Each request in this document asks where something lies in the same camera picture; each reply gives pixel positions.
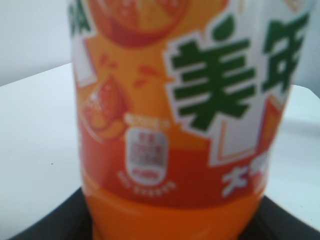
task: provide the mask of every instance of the orange soda bottle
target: orange soda bottle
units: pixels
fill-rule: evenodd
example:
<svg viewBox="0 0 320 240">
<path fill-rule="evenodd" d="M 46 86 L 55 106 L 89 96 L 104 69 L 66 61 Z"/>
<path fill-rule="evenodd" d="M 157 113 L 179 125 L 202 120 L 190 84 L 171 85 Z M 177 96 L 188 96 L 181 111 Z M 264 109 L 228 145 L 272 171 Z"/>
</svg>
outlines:
<svg viewBox="0 0 320 240">
<path fill-rule="evenodd" d="M 70 0 L 94 240 L 234 240 L 313 0 Z"/>
</svg>

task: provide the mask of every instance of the black surface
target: black surface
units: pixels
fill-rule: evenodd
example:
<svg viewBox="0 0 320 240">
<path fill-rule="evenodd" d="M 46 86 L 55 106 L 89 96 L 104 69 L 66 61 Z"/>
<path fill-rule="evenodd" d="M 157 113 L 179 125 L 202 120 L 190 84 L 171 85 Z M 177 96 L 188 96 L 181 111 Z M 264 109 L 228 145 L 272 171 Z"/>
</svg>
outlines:
<svg viewBox="0 0 320 240">
<path fill-rule="evenodd" d="M 10 240 L 92 240 L 92 221 L 81 190 Z M 265 197 L 239 240 L 320 240 L 320 233 Z"/>
</svg>

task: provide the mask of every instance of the orange liquid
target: orange liquid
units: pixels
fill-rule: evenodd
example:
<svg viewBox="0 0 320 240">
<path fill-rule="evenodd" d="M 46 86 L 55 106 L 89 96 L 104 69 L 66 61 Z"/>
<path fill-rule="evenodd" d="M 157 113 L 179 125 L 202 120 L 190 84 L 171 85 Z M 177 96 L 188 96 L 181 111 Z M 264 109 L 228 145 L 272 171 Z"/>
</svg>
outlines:
<svg viewBox="0 0 320 240">
<path fill-rule="evenodd" d="M 124 200 L 100 188 L 85 173 L 82 178 L 95 223 L 93 240 L 235 240 L 263 192 L 219 207 L 181 210 Z"/>
</svg>

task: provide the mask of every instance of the white wall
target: white wall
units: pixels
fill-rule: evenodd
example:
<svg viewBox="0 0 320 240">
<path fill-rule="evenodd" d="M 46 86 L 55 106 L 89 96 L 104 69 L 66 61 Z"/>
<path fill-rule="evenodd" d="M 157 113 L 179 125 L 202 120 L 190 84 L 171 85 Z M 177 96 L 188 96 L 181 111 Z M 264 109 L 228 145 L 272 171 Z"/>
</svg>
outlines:
<svg viewBox="0 0 320 240">
<path fill-rule="evenodd" d="M 306 35 L 295 83 L 311 89 L 320 97 L 320 0 L 316 0 Z"/>
<path fill-rule="evenodd" d="M 66 0 L 0 0 L 0 86 L 71 61 Z"/>
</svg>

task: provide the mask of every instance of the white table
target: white table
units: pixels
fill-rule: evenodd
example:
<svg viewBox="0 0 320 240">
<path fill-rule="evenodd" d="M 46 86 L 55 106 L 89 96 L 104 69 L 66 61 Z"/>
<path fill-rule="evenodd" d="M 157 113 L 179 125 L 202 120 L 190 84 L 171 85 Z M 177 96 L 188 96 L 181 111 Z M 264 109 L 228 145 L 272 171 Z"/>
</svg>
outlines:
<svg viewBox="0 0 320 240">
<path fill-rule="evenodd" d="M 81 184 L 71 64 L 0 87 L 0 240 Z M 294 86 L 271 155 L 267 195 L 320 230 L 320 100 Z"/>
</svg>

